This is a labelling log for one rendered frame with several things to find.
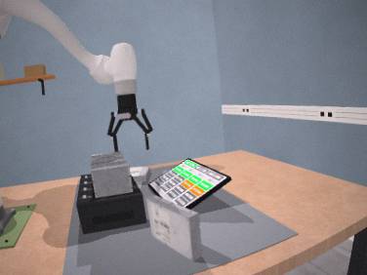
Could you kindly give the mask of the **black drive dock housing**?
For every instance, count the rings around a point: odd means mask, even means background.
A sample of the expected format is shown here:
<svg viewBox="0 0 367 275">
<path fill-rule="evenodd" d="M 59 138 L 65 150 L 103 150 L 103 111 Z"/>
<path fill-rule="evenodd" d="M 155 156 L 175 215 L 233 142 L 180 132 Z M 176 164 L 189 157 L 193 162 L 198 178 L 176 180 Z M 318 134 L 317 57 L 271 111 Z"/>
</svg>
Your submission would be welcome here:
<svg viewBox="0 0 367 275">
<path fill-rule="evenodd" d="M 146 223 L 143 194 L 131 180 L 134 192 L 96 198 L 92 175 L 81 176 L 76 207 L 83 234 Z"/>
</svg>

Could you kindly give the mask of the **grey flat mat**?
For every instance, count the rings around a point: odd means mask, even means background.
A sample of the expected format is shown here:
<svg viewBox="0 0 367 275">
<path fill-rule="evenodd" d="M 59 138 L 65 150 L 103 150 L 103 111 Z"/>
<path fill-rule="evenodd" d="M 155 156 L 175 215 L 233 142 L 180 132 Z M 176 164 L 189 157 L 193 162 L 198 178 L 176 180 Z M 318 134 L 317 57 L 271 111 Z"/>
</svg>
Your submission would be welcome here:
<svg viewBox="0 0 367 275">
<path fill-rule="evenodd" d="M 62 275 L 192 275 L 299 234 L 221 188 L 192 209 L 199 213 L 202 256 L 188 259 L 152 237 L 146 205 L 156 195 L 148 184 L 176 166 L 150 169 L 147 181 L 136 182 L 146 223 L 88 234 L 76 207 L 78 179 Z"/>
</svg>

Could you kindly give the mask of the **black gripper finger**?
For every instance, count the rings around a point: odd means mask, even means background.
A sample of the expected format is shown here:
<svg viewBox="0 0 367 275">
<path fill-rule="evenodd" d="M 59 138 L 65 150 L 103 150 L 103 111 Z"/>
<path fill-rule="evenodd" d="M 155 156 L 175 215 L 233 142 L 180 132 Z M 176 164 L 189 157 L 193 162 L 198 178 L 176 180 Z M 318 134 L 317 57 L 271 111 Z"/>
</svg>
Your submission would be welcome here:
<svg viewBox="0 0 367 275">
<path fill-rule="evenodd" d="M 146 144 L 146 150 L 148 150 L 149 149 L 149 145 L 148 145 L 148 137 L 150 136 L 150 132 L 152 132 L 152 127 L 151 127 L 151 125 L 150 125 L 150 123 L 149 123 L 149 121 L 148 121 L 148 119 L 147 119 L 147 117 L 146 117 L 146 115 L 145 115 L 145 112 L 144 112 L 144 109 L 142 108 L 142 109 L 138 109 L 138 112 L 142 115 L 142 117 L 143 117 L 143 119 L 144 119 L 144 121 L 145 121 L 145 123 L 146 123 L 146 125 L 147 125 L 147 127 L 148 127 L 148 129 L 144 126 L 144 124 L 143 123 L 141 123 L 141 121 L 139 120 L 139 118 L 137 119 L 136 117 L 135 117 L 135 115 L 134 114 L 132 114 L 131 115 L 131 117 L 137 122 L 137 124 L 143 129 L 143 131 L 145 132 L 145 144 Z"/>
<path fill-rule="evenodd" d="M 115 121 L 115 117 L 117 116 L 117 111 L 116 112 L 111 112 L 111 119 L 110 119 L 110 123 L 109 123 L 109 127 L 108 127 L 108 132 L 107 135 L 111 137 L 111 139 L 113 139 L 113 143 L 114 143 L 114 150 L 115 152 L 118 151 L 118 145 L 117 145 L 117 137 L 116 134 L 122 124 L 122 122 L 124 121 L 123 119 L 119 119 L 114 131 L 112 132 L 113 129 L 113 125 L 114 125 L 114 121 Z M 123 120 L 123 121 L 122 121 Z M 117 131 L 117 132 L 116 132 Z"/>
</svg>

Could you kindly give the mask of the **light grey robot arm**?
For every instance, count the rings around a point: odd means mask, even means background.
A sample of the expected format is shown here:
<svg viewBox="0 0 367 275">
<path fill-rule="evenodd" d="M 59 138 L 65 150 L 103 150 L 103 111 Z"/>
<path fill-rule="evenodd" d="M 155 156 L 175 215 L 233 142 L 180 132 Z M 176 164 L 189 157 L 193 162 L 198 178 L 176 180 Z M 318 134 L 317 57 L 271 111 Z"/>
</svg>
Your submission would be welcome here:
<svg viewBox="0 0 367 275">
<path fill-rule="evenodd" d="M 90 74 L 97 82 L 114 83 L 116 95 L 137 92 L 137 60 L 132 45 L 114 45 L 110 57 L 94 56 L 82 47 L 67 26 L 39 0 L 0 0 L 0 40 L 6 34 L 11 15 L 34 22 L 48 30 L 74 57 L 89 68 Z M 0 235 L 4 233 L 4 228 L 15 214 L 15 209 L 4 209 L 0 192 Z"/>
</svg>

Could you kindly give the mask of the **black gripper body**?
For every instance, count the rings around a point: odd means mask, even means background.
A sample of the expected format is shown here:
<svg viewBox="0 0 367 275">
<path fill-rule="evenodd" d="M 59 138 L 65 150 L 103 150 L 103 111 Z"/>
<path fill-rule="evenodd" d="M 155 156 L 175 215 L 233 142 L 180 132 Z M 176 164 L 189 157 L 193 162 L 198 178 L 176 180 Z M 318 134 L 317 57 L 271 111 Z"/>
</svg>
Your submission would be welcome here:
<svg viewBox="0 0 367 275">
<path fill-rule="evenodd" d="M 136 94 L 128 94 L 128 95 L 120 95 L 117 96 L 118 102 L 118 110 L 122 107 L 131 107 L 131 109 L 135 109 L 134 115 L 136 116 L 138 113 L 137 103 L 136 103 Z M 124 121 L 133 120 L 132 117 L 123 119 Z"/>
</svg>

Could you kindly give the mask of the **black-framed status screen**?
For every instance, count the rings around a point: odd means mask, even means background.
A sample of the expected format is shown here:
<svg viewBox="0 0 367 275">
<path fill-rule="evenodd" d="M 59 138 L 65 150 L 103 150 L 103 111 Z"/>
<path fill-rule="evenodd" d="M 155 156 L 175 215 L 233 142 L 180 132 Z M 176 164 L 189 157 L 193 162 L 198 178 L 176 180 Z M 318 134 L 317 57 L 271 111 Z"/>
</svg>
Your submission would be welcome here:
<svg viewBox="0 0 367 275">
<path fill-rule="evenodd" d="M 231 180 L 230 176 L 187 158 L 148 187 L 156 196 L 191 210 Z"/>
</svg>

